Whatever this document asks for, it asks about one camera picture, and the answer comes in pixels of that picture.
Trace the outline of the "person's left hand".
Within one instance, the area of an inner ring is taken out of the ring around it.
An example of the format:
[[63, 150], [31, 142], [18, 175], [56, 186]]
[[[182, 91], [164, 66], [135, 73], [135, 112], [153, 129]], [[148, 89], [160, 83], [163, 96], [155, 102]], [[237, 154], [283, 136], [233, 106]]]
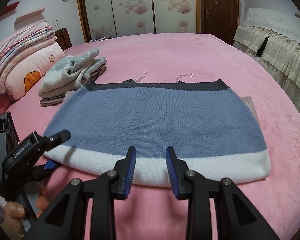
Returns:
[[[36, 207], [39, 209], [37, 217], [48, 207], [49, 201], [46, 197], [47, 190], [40, 185], [40, 196], [36, 200]], [[8, 202], [4, 208], [5, 220], [0, 225], [9, 239], [22, 239], [25, 235], [25, 229], [21, 220], [25, 217], [25, 208], [17, 202]]]

